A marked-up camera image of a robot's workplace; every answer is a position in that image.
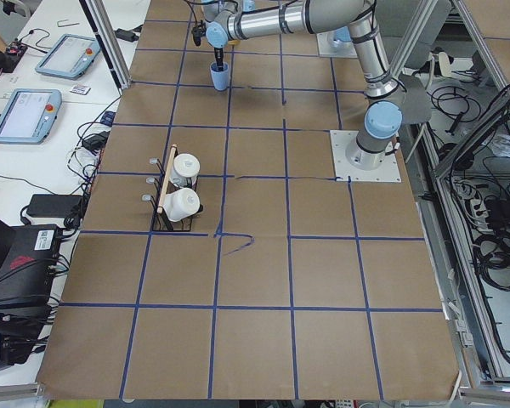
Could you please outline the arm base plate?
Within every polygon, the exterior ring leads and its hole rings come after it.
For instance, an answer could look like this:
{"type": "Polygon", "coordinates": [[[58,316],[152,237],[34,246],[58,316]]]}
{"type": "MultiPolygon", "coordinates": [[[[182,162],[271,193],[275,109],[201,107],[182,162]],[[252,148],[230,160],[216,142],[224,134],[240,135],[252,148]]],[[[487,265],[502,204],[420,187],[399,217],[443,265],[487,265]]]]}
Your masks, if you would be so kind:
{"type": "Polygon", "coordinates": [[[356,59],[357,53],[347,26],[317,35],[320,57],[356,59]]]}
{"type": "Polygon", "coordinates": [[[357,134],[357,131],[351,130],[330,131],[335,179],[343,182],[400,183],[393,143],[389,141],[380,153],[367,153],[358,146],[357,134]]]}

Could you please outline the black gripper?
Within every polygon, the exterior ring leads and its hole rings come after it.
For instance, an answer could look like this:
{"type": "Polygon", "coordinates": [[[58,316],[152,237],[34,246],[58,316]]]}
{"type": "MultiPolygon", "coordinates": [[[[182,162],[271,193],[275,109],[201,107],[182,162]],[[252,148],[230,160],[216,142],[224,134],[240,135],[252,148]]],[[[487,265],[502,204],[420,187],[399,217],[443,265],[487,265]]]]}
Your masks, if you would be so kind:
{"type": "Polygon", "coordinates": [[[213,45],[215,58],[215,71],[224,69],[224,46],[221,44],[213,45]]]}

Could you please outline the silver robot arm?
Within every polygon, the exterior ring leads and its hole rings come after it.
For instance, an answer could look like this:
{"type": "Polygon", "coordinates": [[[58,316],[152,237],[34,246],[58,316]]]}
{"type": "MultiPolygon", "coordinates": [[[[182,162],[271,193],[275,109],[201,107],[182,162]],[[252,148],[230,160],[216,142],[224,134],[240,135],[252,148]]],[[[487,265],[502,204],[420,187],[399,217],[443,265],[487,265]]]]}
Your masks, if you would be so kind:
{"type": "Polygon", "coordinates": [[[347,28],[365,78],[369,108],[346,156],[353,166],[373,170],[382,164],[388,143],[402,123],[399,97],[405,95],[390,70],[376,5],[375,1],[304,0],[256,8],[253,1],[203,1],[202,35],[219,49],[231,40],[347,28]]]}

